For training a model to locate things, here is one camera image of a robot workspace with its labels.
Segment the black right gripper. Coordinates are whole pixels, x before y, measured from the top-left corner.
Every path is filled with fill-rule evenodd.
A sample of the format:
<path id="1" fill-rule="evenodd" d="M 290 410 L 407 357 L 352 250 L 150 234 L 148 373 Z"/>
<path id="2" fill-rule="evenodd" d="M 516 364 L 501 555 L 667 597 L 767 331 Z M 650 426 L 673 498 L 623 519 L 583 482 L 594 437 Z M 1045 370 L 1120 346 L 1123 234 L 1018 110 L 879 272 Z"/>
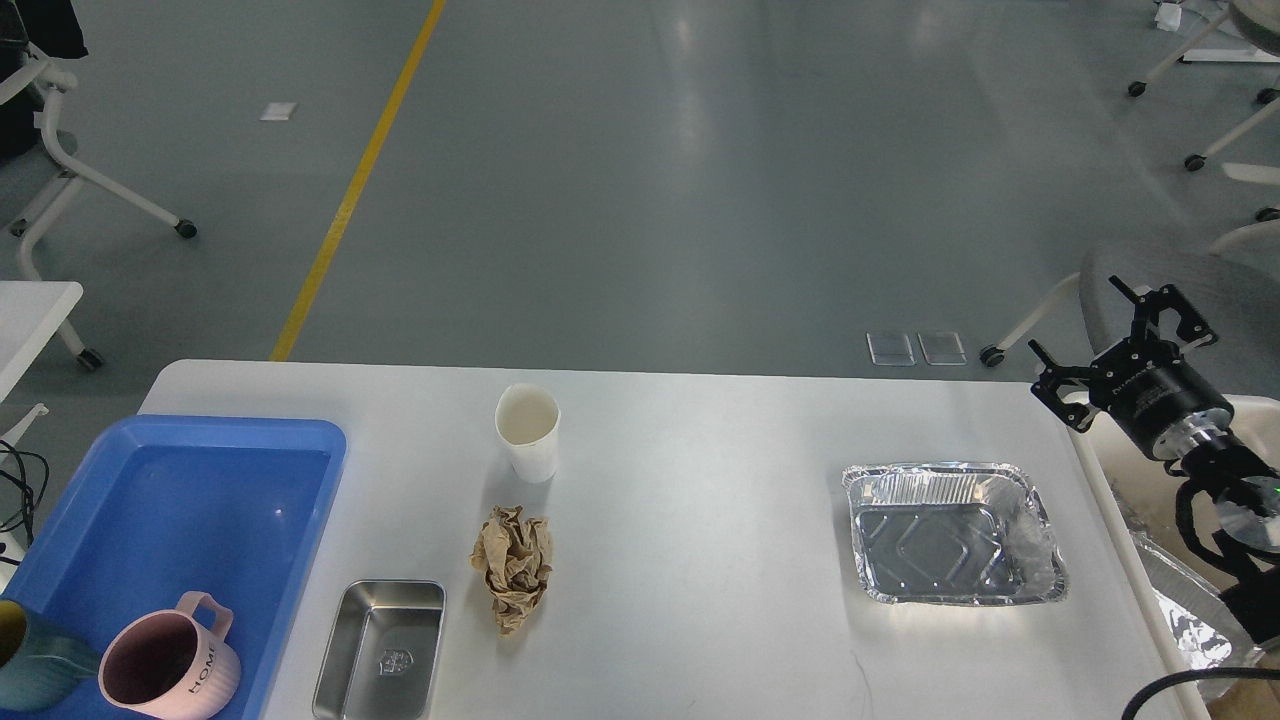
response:
<path id="1" fill-rule="evenodd" d="M 1076 433 L 1088 432 L 1100 410 L 1107 413 L 1156 461 L 1178 460 L 1229 436 L 1234 407 L 1181 356 L 1216 345 L 1219 333 L 1175 284 L 1135 290 L 1117 275 L 1110 275 L 1108 283 L 1133 306 L 1126 336 L 1091 366 L 1062 365 L 1029 340 L 1028 347 L 1043 366 L 1032 395 Z M 1160 329 L 1169 313 L 1175 340 Z M 1068 402 L 1066 389 L 1091 392 L 1091 401 Z"/>

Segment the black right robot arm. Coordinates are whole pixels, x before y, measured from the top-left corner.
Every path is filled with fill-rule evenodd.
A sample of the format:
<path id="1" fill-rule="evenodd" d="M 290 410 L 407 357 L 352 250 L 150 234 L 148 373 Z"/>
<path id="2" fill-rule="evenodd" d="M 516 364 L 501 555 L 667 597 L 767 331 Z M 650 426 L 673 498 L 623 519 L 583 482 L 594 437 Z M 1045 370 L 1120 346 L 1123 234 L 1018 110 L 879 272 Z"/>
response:
<path id="1" fill-rule="evenodd" d="M 1234 406 L 1185 359 L 1217 334 L 1174 286 L 1110 283 L 1134 309 L 1129 333 L 1085 366 L 1064 366 L 1036 341 L 1032 393 L 1068 428 L 1103 413 L 1151 461 L 1181 479 L 1174 521 L 1183 543 L 1235 584 L 1220 594 L 1251 639 L 1277 644 L 1277 469 L 1233 430 Z"/>

